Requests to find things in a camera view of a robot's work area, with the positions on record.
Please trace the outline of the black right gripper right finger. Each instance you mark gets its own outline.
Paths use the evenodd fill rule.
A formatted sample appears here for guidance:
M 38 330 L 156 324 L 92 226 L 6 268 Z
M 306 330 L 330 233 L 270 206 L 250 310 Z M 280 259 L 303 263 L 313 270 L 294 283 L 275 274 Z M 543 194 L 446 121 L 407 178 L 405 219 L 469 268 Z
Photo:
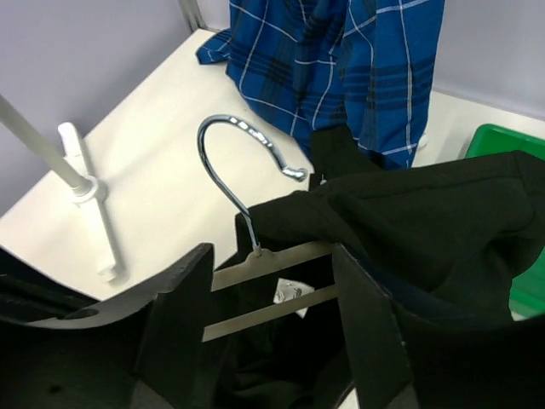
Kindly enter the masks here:
M 342 245 L 332 271 L 360 407 L 543 407 L 542 316 L 493 323 Z

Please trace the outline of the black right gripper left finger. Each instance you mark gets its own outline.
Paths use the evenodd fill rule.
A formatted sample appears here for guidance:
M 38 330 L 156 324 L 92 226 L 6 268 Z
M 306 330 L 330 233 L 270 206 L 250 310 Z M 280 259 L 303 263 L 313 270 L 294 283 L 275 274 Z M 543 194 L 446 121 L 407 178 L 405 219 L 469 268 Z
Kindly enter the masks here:
M 193 407 L 213 267 L 202 243 L 64 319 L 1 321 L 2 407 Z

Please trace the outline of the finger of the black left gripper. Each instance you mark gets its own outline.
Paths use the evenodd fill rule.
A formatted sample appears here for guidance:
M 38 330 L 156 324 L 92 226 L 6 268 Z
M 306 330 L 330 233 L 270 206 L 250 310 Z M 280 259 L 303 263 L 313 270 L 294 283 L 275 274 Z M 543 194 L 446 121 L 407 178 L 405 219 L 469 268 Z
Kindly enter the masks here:
M 1 249 L 1 321 L 34 322 L 66 316 L 97 303 Z

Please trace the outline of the black button shirt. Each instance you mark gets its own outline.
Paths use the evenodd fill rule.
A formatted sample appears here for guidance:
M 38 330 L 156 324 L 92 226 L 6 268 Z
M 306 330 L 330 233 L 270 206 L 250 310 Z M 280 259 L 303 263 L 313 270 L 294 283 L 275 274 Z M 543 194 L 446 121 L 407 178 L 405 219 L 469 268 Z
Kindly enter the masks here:
M 311 138 L 311 189 L 250 209 L 261 244 L 281 251 L 314 240 L 342 245 L 376 268 L 496 324 L 500 280 L 468 261 L 469 228 L 483 188 L 469 159 L 383 170 L 344 126 Z M 336 285 L 332 253 L 281 272 L 312 287 Z M 337 298 L 215 341 L 225 348 L 212 408 L 337 408 L 355 390 Z

